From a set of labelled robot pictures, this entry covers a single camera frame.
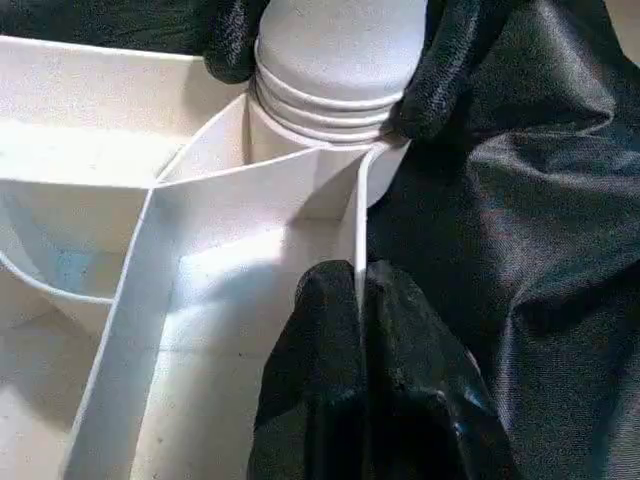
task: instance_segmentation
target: white plastic container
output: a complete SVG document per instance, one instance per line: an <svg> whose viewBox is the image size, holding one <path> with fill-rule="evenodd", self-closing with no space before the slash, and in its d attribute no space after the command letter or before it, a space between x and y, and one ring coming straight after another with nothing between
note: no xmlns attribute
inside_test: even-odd
<svg viewBox="0 0 640 480"><path fill-rule="evenodd" d="M242 478L298 279L346 259L361 291L406 141L299 136L199 58L0 37L0 60L0 477Z"/></svg>

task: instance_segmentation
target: container compartment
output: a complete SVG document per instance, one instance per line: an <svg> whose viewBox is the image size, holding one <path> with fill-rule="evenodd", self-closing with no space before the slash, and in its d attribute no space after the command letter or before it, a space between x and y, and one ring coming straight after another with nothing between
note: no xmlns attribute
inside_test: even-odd
<svg viewBox="0 0 640 480"><path fill-rule="evenodd" d="M28 322L0 326L3 479L57 478L96 352L95 338L43 306L45 313Z"/></svg>
<svg viewBox="0 0 640 480"><path fill-rule="evenodd" d="M66 479L243 478L300 276L329 259L364 270L367 150L311 149L153 192Z"/></svg>
<svg viewBox="0 0 640 480"><path fill-rule="evenodd" d="M146 194L0 180L4 274L100 335ZM3 307L20 301L7 299Z"/></svg>
<svg viewBox="0 0 640 480"><path fill-rule="evenodd" d="M0 178L150 186L246 85L200 57L0 36Z"/></svg>

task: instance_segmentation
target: compartment floor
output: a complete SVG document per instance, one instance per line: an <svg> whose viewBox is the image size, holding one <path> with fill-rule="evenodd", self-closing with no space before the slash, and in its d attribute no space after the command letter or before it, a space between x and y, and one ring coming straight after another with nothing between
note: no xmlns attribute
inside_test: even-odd
<svg viewBox="0 0 640 480"><path fill-rule="evenodd" d="M146 186L185 139L153 133L0 122L0 177Z"/></svg>
<svg viewBox="0 0 640 480"><path fill-rule="evenodd" d="M131 478L245 478L264 363L339 226L296 222L183 257Z"/></svg>
<svg viewBox="0 0 640 480"><path fill-rule="evenodd" d="M57 311L0 330L0 478L57 478L96 349Z"/></svg>
<svg viewBox="0 0 640 480"><path fill-rule="evenodd" d="M56 262L55 285L68 292L97 297L113 297L124 255L60 250Z"/></svg>

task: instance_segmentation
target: black cloth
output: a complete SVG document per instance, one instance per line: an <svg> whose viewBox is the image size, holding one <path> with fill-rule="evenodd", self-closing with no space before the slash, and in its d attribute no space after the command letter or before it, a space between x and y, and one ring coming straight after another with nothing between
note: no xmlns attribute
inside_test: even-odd
<svg viewBox="0 0 640 480"><path fill-rule="evenodd" d="M509 442L470 354L408 275L347 262L300 280L265 366L248 478L510 480Z"/></svg>
<svg viewBox="0 0 640 480"><path fill-rule="evenodd" d="M201 52L214 3L0 0L0 29ZM370 257L473 353L524 478L640 478L640 74L601 0L468 5L449 15L488 33L440 40L428 98L421 67L404 122L431 140L370 212Z"/></svg>

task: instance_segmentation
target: gloved hand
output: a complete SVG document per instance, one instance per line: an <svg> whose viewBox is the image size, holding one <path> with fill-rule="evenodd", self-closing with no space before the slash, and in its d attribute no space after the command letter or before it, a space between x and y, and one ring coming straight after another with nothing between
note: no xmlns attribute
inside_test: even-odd
<svg viewBox="0 0 640 480"><path fill-rule="evenodd" d="M264 368L247 478L520 478L475 361L413 280L371 264L365 305L345 261L302 277Z"/></svg>
<svg viewBox="0 0 640 480"><path fill-rule="evenodd" d="M413 139L435 136L449 119L473 67L523 0L430 0L421 61L392 123ZM226 83L248 80L253 45L269 0L219 0L204 57Z"/></svg>

